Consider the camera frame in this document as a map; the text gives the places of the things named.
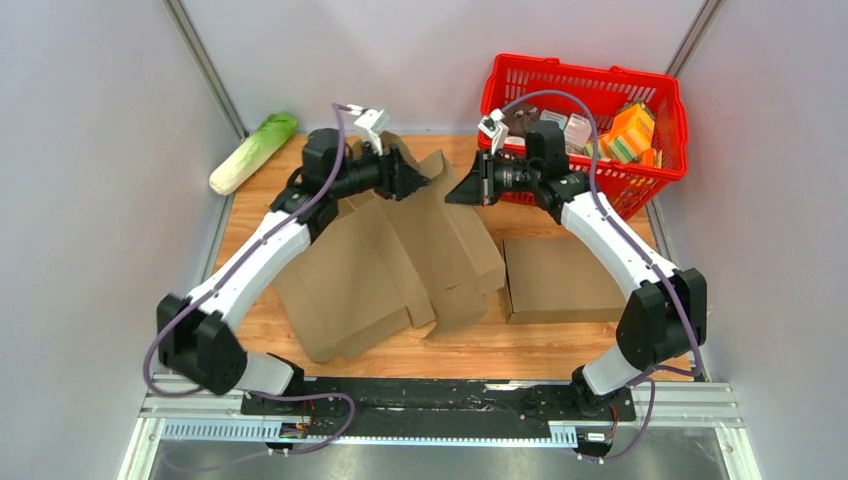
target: gray wall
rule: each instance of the gray wall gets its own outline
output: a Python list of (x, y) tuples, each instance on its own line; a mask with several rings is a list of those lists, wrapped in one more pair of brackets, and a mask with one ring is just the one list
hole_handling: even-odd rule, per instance
[(0, 14), (0, 477), (115, 478), (236, 139), (159, 0)]
[(498, 53), (664, 71), (702, 0), (183, 2), (248, 129), (272, 110), (323, 127), (340, 101), (455, 132), (477, 127)]
[(689, 176), (660, 197), (768, 479), (845, 476), (846, 22), (839, 0), (729, 0), (681, 76)]

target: cardboard box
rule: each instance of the cardboard box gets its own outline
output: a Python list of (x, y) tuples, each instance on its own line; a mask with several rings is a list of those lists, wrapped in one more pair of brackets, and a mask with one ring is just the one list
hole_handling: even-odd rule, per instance
[(615, 280), (576, 237), (503, 241), (507, 323), (617, 322), (627, 303)]
[(407, 325), (435, 319), (430, 335), (475, 325), (486, 294), (504, 284), (503, 259), (477, 212), (444, 202), (458, 178), (442, 152), (419, 165), (398, 137), (383, 141), (431, 185), (401, 202), (371, 192), (344, 200), (339, 218), (272, 282), (315, 362), (353, 358)]

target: red plastic basket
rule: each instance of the red plastic basket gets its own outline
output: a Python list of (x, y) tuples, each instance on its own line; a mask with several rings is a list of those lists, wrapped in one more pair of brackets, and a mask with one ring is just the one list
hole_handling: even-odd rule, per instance
[[(480, 113), (488, 115), (522, 95), (547, 89), (562, 90), (582, 100), (595, 116), (602, 133), (612, 126), (613, 117), (621, 107), (636, 98), (643, 99), (656, 116), (653, 147), (662, 151), (662, 168), (598, 163), (598, 187), (622, 218), (633, 216), (668, 182), (680, 180), (686, 174), (686, 112), (674, 77), (619, 67), (609, 70), (575, 67), (560, 63), (556, 58), (500, 54), (495, 57), (492, 75), (486, 81)], [(535, 97), (529, 103), (559, 113), (583, 113), (570, 100), (556, 95)], [(481, 148), (492, 146), (491, 140), (482, 133), (477, 143)], [(523, 146), (507, 145), (505, 148), (525, 154)], [(569, 159), (572, 170), (589, 172), (589, 157), (569, 155)], [(532, 193), (506, 194), (502, 199), (535, 204)]]

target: metal floor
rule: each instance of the metal floor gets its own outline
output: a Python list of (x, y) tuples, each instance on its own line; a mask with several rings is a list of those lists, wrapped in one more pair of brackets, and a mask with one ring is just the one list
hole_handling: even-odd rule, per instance
[[(621, 428), (615, 450), (635, 436)], [(649, 430), (642, 444), (626, 459), (606, 465), (577, 460), (573, 453), (552, 448), (413, 447), (332, 445), (324, 450), (284, 458), (262, 457), (213, 472), (179, 473), (159, 458), (180, 467), (209, 467), (262, 451), (246, 442), (163, 441), (151, 479), (280, 479), (299, 480), (417, 480), (417, 479), (727, 479), (715, 431), (703, 428)]]

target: wooden surface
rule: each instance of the wooden surface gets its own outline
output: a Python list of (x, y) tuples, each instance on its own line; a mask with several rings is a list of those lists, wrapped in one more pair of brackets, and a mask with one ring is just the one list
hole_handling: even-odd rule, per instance
[[(404, 141), (415, 158), (444, 150), (460, 178), (470, 168), (477, 149), (475, 136), (419, 135)], [(217, 266), (232, 256), (259, 225), (268, 205), (301, 163), (304, 136), (292, 139), (238, 190)], [(480, 208), (492, 237), (570, 235), (538, 208), (501, 202)], [(653, 245), (647, 217), (629, 222)], [(340, 357), (324, 364), (312, 363), (300, 348), (285, 309), (271, 289), (253, 305), (237, 331), (245, 348), (271, 352), (303, 367), (307, 375), (400, 376), (441, 378), (570, 379), (571, 372), (597, 358), (614, 343), (614, 323), (558, 325), (507, 325), (497, 295), (489, 296), (489, 312), (477, 326), (437, 340), (422, 340), (433, 323), (407, 328), (354, 360)], [(670, 363), (686, 367), (685, 358)], [(681, 380), (659, 372), (657, 379)]]

